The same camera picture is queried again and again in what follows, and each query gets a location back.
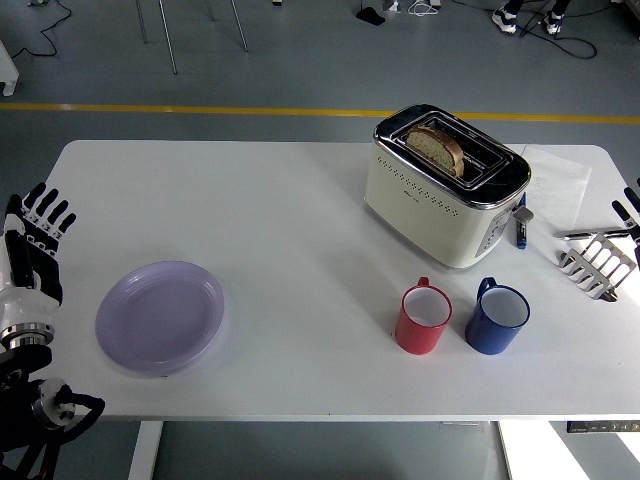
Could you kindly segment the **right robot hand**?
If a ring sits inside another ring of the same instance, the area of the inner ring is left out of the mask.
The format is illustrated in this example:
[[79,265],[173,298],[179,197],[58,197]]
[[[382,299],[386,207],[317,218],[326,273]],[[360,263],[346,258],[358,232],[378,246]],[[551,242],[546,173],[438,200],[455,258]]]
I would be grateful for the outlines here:
[[[639,196],[629,186],[625,187],[623,192],[627,200],[630,202],[631,206],[635,209],[636,213],[639,213]],[[634,240],[636,245],[639,245],[639,222],[627,211],[627,209],[622,205],[620,201],[612,201],[611,206],[619,216],[619,218],[622,220],[626,230],[628,231],[629,235]]]

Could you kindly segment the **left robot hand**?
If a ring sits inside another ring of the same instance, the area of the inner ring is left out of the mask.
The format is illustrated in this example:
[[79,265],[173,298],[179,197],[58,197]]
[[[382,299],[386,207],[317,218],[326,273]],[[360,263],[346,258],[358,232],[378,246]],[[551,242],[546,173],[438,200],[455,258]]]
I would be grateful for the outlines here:
[[63,301],[57,259],[60,242],[76,214],[59,191],[37,184],[13,194],[1,229],[1,328],[50,321]]

